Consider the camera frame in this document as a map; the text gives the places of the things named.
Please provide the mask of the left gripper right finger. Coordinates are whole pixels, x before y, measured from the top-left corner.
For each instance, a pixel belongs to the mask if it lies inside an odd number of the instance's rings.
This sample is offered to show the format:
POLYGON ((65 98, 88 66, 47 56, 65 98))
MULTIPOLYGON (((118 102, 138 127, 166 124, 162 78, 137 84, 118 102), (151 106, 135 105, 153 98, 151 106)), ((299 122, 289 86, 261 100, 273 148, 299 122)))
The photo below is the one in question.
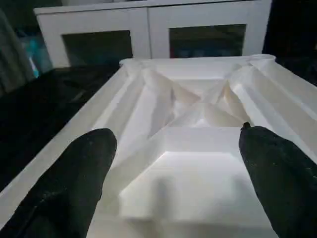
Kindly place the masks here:
POLYGON ((253 188, 280 238, 317 236, 317 165, 294 142, 245 122, 239 151, 253 188))

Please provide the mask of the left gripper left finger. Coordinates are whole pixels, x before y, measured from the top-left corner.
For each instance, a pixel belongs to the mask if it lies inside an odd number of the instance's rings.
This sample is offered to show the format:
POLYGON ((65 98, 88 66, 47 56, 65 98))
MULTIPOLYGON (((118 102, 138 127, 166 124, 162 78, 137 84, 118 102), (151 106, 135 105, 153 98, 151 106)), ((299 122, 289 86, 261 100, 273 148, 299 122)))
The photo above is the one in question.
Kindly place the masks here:
POLYGON ((116 137, 108 128, 76 138, 38 178, 0 236, 85 238, 116 149, 116 137))

